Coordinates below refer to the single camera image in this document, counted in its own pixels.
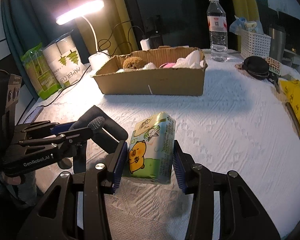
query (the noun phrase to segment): lamp base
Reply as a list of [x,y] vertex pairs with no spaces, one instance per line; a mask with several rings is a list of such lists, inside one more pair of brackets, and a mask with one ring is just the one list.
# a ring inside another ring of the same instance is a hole
[[110,59],[109,52],[107,50],[103,50],[103,52],[104,53],[97,52],[89,57],[89,62],[92,68],[90,76],[94,76],[97,71]]

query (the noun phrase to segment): green plastic package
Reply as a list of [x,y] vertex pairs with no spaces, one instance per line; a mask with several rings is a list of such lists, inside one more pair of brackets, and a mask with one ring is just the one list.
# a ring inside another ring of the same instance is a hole
[[45,100],[61,89],[61,85],[53,75],[41,47],[42,43],[28,50],[20,59],[38,96]]

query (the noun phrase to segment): metal screw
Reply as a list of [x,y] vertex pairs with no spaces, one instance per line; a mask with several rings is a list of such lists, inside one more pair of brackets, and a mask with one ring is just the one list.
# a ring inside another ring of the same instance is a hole
[[238,176],[238,173],[236,171],[229,171],[229,176],[235,178]]
[[104,167],[105,167],[105,165],[104,165],[103,163],[98,163],[98,164],[96,165],[96,169],[97,169],[97,170],[102,170]]
[[68,171],[63,171],[61,174],[60,174],[60,177],[62,178],[66,178],[70,175],[70,173]]
[[199,171],[203,168],[202,164],[200,163],[195,163],[192,165],[192,168],[194,168],[195,170]]

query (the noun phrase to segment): white tablecloth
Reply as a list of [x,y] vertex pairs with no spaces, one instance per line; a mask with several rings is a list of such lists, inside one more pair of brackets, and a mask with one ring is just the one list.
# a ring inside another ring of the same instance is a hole
[[[255,80],[237,70],[234,64],[242,62],[238,55],[231,55],[226,63],[216,63],[207,56],[207,62],[200,97],[102,95],[94,79],[86,75],[45,108],[37,121],[75,121],[96,105],[131,136],[137,122],[166,111],[177,121],[175,138],[183,151],[211,171],[238,171],[280,235],[285,236],[300,220],[300,141],[285,110],[285,97],[277,94],[268,81]],[[300,79],[289,67],[284,66],[283,72]],[[39,100],[33,109],[55,96]],[[87,165],[93,166],[104,156],[89,140]],[[37,185],[47,190],[60,172],[57,164],[38,170]],[[122,179],[116,194],[106,196],[112,237],[184,239],[191,201],[191,196],[179,190],[174,173],[170,185],[135,184]],[[216,201],[213,239],[218,239],[218,211]]]

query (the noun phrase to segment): smartphone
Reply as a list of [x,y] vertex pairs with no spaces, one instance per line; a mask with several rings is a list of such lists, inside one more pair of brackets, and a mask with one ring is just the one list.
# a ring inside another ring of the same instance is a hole
[[34,122],[39,114],[42,112],[42,110],[44,109],[44,106],[37,106],[36,109],[34,109],[34,111],[29,114],[29,116],[25,119],[25,121],[23,123],[31,123]]

